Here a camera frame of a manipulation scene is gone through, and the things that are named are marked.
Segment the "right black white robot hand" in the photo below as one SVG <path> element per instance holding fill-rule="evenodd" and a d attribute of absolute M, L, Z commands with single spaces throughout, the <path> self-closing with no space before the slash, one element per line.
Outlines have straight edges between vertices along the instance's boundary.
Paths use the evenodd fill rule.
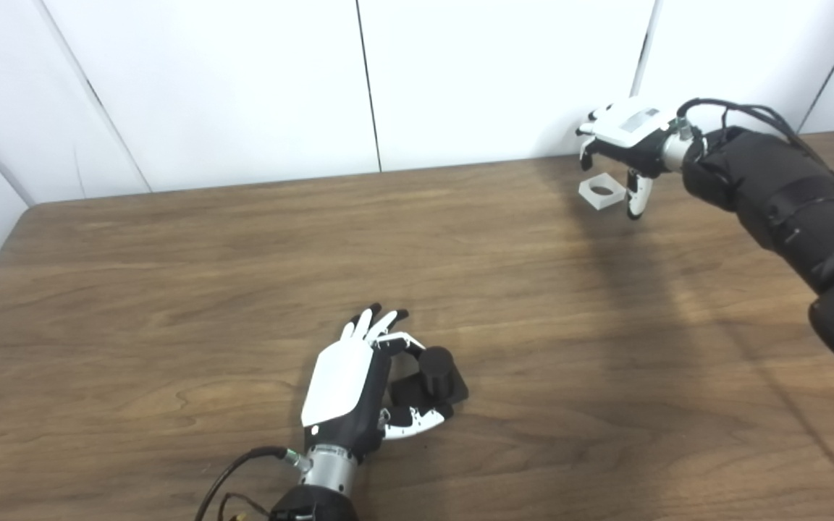
<path fill-rule="evenodd" d="M 576 128 L 576 135 L 584 139 L 579 152 L 584 171 L 592 168 L 595 155 L 628 168 L 625 201 L 630 220 L 644 214 L 655 179 L 672 171 L 663 149 L 674 137 L 673 121 L 670 112 L 641 98 L 628 98 L 592 110 Z"/>

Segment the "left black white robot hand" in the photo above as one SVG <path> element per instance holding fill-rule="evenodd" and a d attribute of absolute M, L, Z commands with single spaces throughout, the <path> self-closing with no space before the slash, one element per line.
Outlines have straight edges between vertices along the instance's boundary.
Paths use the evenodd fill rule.
<path fill-rule="evenodd" d="M 353 316 L 319 353 L 300 415 L 306 451 L 335 446 L 363 462 L 384 441 L 417 436 L 453 418 L 451 399 L 430 398 L 425 391 L 420 398 L 384 403 L 394 357 L 421 360 L 429 349 L 395 329 L 407 310 L 381 310 L 375 302 Z"/>

